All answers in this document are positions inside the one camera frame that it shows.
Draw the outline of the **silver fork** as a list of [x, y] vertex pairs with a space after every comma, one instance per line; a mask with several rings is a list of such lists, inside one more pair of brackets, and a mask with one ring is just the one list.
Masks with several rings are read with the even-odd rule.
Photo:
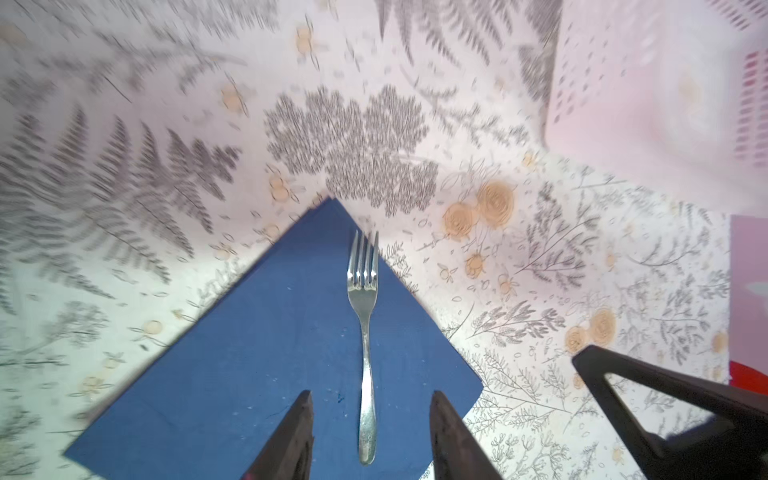
[[359, 415], [358, 454], [362, 465], [371, 465], [377, 448], [375, 388], [371, 361], [370, 323], [379, 291], [379, 233], [370, 240], [356, 231], [347, 268], [347, 294], [360, 322], [362, 336], [362, 382]]

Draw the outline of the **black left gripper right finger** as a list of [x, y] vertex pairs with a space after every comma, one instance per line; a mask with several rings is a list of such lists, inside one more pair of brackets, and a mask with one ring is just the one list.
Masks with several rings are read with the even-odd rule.
[[437, 480], [502, 480], [445, 394], [435, 391], [430, 404], [430, 440]]

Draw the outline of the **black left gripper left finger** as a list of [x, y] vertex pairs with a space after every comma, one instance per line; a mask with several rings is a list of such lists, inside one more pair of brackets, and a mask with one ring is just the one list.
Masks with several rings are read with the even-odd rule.
[[302, 391], [242, 480], [307, 480], [312, 463], [313, 400]]

